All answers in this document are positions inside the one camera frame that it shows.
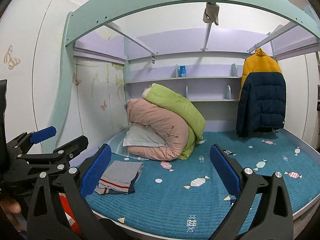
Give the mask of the operator hand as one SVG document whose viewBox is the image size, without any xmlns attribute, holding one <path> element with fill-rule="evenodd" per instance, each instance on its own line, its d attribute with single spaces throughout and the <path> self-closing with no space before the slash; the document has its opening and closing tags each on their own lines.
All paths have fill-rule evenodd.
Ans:
<svg viewBox="0 0 320 240">
<path fill-rule="evenodd" d="M 15 215 L 21 213 L 21 206 L 16 200 L 9 198 L 1 200 L 1 208 L 12 223 L 17 221 Z"/>
</svg>

